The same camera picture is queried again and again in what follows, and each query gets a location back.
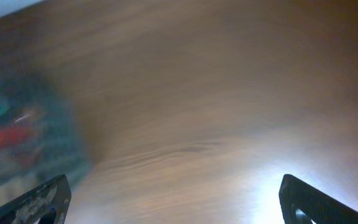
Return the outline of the dark grey plastic basket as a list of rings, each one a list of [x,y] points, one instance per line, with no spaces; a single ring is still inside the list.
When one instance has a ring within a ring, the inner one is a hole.
[[[0,206],[53,177],[90,171],[68,102],[42,75],[0,72]]]

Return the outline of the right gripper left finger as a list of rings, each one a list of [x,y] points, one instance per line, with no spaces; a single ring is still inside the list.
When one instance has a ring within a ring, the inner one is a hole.
[[[64,224],[71,202],[66,175],[58,175],[0,207],[0,224]]]

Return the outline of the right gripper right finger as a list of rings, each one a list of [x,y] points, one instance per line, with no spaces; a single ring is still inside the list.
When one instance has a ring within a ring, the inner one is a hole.
[[[358,224],[358,212],[285,174],[278,193],[285,224]]]

